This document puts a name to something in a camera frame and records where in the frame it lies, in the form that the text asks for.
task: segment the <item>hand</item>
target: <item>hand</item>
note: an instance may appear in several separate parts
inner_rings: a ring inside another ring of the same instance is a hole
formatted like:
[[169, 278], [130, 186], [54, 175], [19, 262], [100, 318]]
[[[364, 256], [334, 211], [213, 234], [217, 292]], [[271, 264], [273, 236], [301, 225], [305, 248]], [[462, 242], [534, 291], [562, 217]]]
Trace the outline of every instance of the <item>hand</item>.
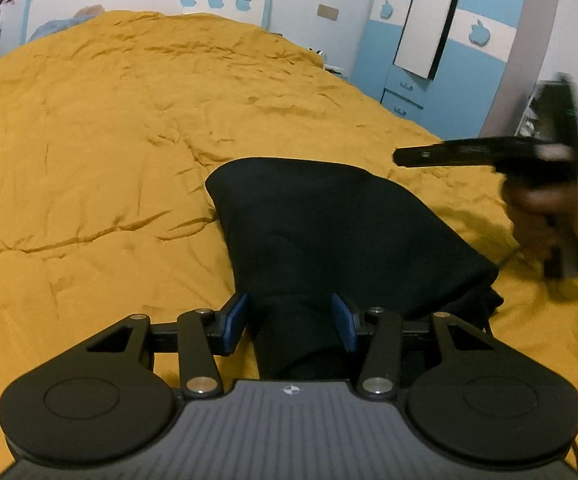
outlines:
[[547, 224], [547, 215], [569, 216], [578, 238], [578, 183], [527, 189], [505, 182], [502, 199], [514, 224], [514, 238], [528, 257], [545, 261], [558, 243], [558, 234]]

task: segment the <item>black cloth bag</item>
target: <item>black cloth bag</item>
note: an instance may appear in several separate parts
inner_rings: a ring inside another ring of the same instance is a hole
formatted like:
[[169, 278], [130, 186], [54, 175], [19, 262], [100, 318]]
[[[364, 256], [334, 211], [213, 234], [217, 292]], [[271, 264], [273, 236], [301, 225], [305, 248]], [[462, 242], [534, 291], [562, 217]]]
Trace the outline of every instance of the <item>black cloth bag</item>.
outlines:
[[444, 310], [468, 322], [502, 303], [496, 266], [399, 184], [360, 168], [243, 158], [206, 182], [262, 379], [349, 376], [331, 294], [404, 319]]

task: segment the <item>mustard yellow duvet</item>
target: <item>mustard yellow duvet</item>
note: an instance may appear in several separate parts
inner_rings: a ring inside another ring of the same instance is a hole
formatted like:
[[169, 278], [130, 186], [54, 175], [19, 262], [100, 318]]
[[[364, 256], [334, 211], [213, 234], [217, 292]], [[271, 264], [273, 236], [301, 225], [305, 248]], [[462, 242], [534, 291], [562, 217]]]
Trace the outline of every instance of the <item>mustard yellow duvet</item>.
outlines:
[[[407, 170], [435, 137], [326, 73], [309, 51], [209, 15], [108, 12], [0, 60], [0, 393], [128, 314], [169, 322], [234, 292], [204, 188], [244, 156], [342, 162], [406, 186], [494, 261], [514, 247], [483, 168]], [[501, 272], [498, 338], [578, 388], [578, 283]], [[221, 363], [256, 376], [250, 346]], [[175, 358], [156, 371], [176, 383]], [[0, 431], [0, 471], [11, 456]]]

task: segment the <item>wardrobe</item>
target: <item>wardrobe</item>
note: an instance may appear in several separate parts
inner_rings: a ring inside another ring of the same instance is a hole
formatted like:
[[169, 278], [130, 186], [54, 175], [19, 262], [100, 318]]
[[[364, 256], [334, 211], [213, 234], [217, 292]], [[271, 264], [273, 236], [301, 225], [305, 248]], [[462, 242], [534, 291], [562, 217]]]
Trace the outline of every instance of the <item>wardrobe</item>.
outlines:
[[557, 2], [373, 0], [351, 83], [441, 139], [513, 133]]

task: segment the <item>circular black pad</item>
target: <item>circular black pad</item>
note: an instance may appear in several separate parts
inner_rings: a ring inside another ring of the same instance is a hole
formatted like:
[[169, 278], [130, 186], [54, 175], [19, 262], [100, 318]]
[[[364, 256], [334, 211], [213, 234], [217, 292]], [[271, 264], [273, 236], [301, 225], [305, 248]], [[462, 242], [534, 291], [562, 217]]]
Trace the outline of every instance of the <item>circular black pad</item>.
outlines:
[[34, 462], [109, 462], [156, 439], [173, 418], [167, 384], [121, 354], [83, 352], [14, 381], [0, 397], [0, 425]]
[[78, 377], [52, 386], [44, 396], [50, 412], [64, 418], [95, 418], [120, 402], [120, 389], [103, 379]]
[[432, 444], [493, 466], [555, 460], [578, 433], [578, 392], [512, 349], [452, 352], [413, 384], [407, 411]]

